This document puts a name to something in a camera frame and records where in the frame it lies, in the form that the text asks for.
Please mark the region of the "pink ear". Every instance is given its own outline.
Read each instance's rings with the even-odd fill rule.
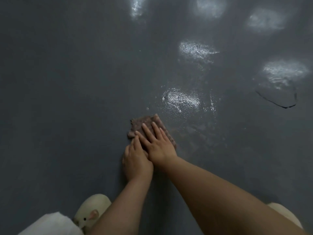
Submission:
[[[98,210],[94,209],[90,212],[88,220],[90,220],[90,219],[94,220],[97,218],[99,218],[99,212],[98,212]]]

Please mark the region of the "person's left hand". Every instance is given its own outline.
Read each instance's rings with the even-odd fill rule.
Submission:
[[[138,136],[131,141],[130,145],[126,146],[122,163],[128,181],[137,178],[152,179],[153,164],[147,159]]]

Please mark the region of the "curved black mark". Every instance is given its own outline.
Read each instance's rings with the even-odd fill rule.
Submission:
[[[271,102],[271,103],[273,103],[274,105],[277,105],[277,106],[279,106],[279,107],[282,107],[282,108],[284,108],[284,109],[288,109],[288,108],[291,108],[291,107],[294,107],[296,104],[297,104],[297,93],[295,92],[295,94],[294,94],[294,98],[295,98],[295,104],[294,105],[292,105],[292,106],[281,106],[281,105],[279,105],[279,104],[277,104],[277,103],[275,103],[274,101],[271,101],[271,100],[269,100],[269,99],[267,99],[266,97],[264,97],[264,96],[262,96],[261,95],[261,93],[260,92],[258,92],[257,90],[255,91],[259,96],[261,96],[263,99],[265,99],[265,100],[267,100],[268,102]]]

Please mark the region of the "bare skin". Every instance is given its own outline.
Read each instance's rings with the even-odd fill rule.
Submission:
[[[122,163],[128,183],[92,227],[90,235],[138,234],[142,206],[153,174],[153,164],[147,159],[138,136],[126,147]]]
[[[149,140],[136,131],[149,160],[176,186],[204,234],[306,234],[251,194],[179,158],[163,130],[143,124]]]

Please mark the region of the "person's left arm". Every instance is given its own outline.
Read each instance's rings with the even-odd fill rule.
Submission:
[[[92,227],[90,235],[138,234],[142,207],[153,174],[153,164],[147,159],[138,136],[126,147],[122,162],[128,183]]]

